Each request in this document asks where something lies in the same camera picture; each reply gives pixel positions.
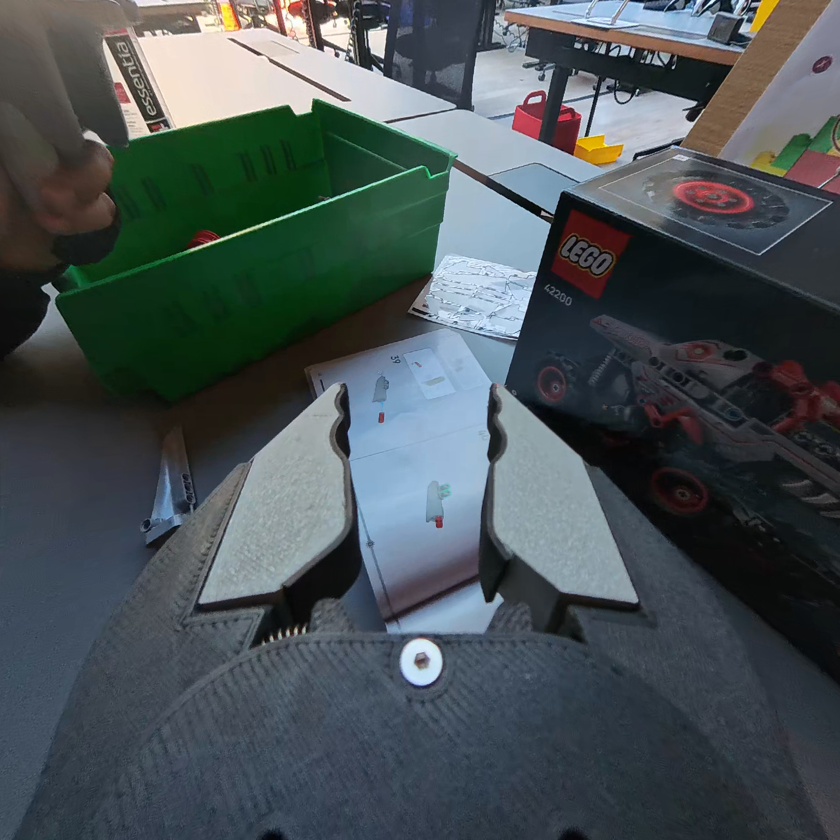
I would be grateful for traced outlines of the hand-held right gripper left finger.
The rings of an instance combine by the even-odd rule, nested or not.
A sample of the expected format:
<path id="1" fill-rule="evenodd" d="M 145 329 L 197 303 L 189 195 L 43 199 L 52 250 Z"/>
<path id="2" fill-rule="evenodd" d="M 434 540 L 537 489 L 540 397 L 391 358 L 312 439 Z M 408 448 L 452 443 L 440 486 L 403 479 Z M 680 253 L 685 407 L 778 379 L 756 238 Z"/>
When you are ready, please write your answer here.
<path id="1" fill-rule="evenodd" d="M 362 552 L 347 385 L 329 386 L 249 462 L 196 600 L 200 613 L 257 607 L 282 628 L 356 582 Z"/>

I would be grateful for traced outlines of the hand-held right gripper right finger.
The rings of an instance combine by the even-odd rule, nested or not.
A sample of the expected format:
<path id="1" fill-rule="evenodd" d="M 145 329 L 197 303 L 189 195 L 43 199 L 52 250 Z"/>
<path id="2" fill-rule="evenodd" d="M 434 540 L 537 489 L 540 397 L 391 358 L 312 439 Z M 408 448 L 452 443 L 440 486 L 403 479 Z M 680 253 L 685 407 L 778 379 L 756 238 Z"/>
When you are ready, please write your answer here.
<path id="1" fill-rule="evenodd" d="M 504 386 L 490 387 L 479 586 L 540 632 L 570 607 L 638 613 L 640 597 L 583 459 Z"/>

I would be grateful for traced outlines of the green plastic bin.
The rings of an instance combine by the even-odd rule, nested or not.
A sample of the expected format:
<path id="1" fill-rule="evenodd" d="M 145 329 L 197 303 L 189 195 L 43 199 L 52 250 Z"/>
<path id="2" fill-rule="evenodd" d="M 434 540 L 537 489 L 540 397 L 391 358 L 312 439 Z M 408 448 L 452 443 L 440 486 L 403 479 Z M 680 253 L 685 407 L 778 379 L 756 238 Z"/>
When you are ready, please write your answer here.
<path id="1" fill-rule="evenodd" d="M 112 157 L 119 237 L 56 308 L 111 394 L 177 402 L 429 275 L 456 154 L 313 99 Z"/>

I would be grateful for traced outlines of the grey lego panel piece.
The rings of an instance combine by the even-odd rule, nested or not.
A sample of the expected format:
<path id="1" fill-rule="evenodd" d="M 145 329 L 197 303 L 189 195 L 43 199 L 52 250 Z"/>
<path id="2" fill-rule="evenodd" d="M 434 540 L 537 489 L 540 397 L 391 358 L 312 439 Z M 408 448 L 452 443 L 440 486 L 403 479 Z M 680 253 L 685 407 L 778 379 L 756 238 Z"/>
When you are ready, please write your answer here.
<path id="1" fill-rule="evenodd" d="M 141 523 L 145 545 L 156 547 L 193 514 L 196 493 L 188 463 L 182 427 L 174 426 L 164 436 L 161 464 L 151 515 Z"/>

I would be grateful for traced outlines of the lego instruction booklet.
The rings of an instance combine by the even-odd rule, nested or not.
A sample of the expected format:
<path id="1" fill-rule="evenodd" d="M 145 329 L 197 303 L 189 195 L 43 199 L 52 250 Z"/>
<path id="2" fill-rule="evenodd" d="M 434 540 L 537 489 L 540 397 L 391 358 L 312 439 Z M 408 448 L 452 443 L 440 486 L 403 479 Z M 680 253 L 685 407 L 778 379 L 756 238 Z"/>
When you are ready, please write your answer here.
<path id="1" fill-rule="evenodd" d="M 490 378 L 438 329 L 311 364 L 314 396 L 344 384 L 361 549 L 389 629 L 478 578 Z"/>

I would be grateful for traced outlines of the black lego set box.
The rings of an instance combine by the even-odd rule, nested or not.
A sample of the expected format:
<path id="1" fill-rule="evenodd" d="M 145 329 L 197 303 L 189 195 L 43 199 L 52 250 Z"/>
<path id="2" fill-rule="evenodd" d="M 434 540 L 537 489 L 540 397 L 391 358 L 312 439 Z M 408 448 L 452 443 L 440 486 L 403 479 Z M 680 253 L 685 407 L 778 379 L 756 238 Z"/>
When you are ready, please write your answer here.
<path id="1" fill-rule="evenodd" d="M 563 191 L 506 386 L 838 681 L 838 175 L 689 150 Z"/>

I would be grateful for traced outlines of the person's left hand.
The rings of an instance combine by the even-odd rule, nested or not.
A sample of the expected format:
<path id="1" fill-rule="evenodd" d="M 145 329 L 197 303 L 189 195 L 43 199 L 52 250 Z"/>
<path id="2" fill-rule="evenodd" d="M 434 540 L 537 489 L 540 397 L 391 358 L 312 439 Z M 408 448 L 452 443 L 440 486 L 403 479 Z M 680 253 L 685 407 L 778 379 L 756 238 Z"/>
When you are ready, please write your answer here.
<path id="1" fill-rule="evenodd" d="M 35 206 L 18 194 L 2 170 L 2 269 L 52 269 L 60 263 L 58 239 L 109 228 L 117 216 L 109 194 L 112 167 L 107 147 L 87 140 L 79 163 L 60 164 L 38 183 Z"/>

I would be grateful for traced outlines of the white table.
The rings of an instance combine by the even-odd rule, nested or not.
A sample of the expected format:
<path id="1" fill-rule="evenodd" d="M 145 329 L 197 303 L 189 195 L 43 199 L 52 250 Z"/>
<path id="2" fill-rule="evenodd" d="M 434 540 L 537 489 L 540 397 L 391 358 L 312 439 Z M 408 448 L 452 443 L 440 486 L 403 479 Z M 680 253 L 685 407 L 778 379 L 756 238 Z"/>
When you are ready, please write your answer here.
<path id="1" fill-rule="evenodd" d="M 268 29 L 143 37 L 139 46 L 177 129 L 279 106 L 300 114 L 311 110 L 313 99 L 382 123 L 455 109 Z"/>

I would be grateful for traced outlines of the silver sticker sheet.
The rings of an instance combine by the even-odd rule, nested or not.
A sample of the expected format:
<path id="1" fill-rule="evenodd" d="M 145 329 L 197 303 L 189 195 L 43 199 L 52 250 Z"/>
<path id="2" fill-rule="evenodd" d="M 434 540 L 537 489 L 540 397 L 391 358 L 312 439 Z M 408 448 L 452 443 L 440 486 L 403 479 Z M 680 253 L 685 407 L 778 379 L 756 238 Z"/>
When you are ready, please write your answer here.
<path id="1" fill-rule="evenodd" d="M 535 271 L 447 255 L 408 313 L 442 327 L 515 342 L 536 278 Z"/>

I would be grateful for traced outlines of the yellow plastic bin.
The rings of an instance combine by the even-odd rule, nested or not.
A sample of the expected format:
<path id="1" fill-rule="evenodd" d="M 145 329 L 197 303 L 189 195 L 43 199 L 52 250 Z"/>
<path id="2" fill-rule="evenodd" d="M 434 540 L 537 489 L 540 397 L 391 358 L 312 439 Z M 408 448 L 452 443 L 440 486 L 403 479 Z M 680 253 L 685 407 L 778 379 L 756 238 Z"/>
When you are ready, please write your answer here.
<path id="1" fill-rule="evenodd" d="M 623 143 L 608 143 L 604 134 L 580 137 L 574 147 L 574 156 L 592 165 L 612 165 L 624 151 Z"/>

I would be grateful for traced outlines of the black office chair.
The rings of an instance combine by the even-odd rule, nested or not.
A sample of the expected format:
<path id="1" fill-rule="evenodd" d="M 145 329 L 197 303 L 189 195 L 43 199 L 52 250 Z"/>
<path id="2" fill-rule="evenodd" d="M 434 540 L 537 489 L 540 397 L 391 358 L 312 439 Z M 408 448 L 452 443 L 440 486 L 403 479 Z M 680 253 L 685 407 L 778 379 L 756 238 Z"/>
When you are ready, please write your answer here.
<path id="1" fill-rule="evenodd" d="M 492 1 L 393 1 L 383 76 L 473 111 L 476 57 L 492 36 Z"/>

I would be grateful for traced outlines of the cardboard box with colourful print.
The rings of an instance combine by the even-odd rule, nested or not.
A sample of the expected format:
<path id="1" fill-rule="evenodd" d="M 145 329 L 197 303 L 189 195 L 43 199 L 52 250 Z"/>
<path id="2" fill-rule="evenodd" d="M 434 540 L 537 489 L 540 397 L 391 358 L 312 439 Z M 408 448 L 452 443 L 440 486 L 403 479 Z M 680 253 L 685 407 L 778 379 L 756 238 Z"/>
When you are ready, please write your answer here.
<path id="1" fill-rule="evenodd" d="M 837 196 L 839 2 L 776 2 L 681 147 Z"/>

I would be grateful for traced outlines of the wooden table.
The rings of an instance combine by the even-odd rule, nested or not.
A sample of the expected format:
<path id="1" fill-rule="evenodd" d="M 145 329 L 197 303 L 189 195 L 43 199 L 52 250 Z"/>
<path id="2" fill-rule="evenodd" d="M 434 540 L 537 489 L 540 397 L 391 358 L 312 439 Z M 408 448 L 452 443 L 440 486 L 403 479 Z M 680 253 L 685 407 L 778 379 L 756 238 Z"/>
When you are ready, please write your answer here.
<path id="1" fill-rule="evenodd" d="M 631 2 L 589 2 L 510 9 L 508 24 L 528 29 L 526 54 L 553 65 L 538 139 L 553 141 L 568 79 L 581 70 L 619 86 L 665 93 L 692 102 L 695 121 L 749 44 L 708 38 L 712 20 L 686 10 L 655 12 Z"/>

